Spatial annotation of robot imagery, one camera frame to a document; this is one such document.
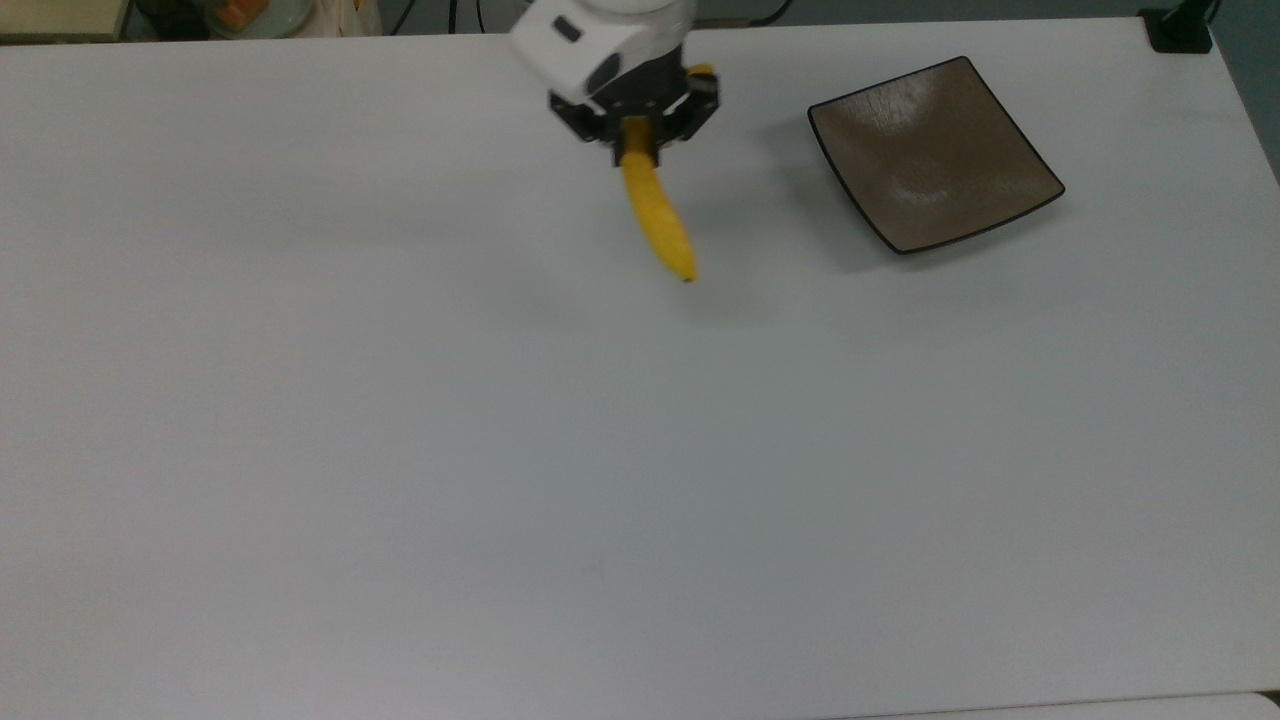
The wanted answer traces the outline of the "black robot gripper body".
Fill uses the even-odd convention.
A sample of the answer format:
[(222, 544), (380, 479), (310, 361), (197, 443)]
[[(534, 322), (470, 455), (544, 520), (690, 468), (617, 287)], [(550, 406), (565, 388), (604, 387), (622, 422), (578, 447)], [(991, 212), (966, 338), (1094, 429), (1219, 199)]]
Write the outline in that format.
[(548, 106), (585, 143), (611, 149), (626, 119), (658, 128), (664, 149), (691, 140), (721, 106), (721, 78), (705, 64), (650, 60), (614, 78), (588, 100), (570, 101), (550, 91)]

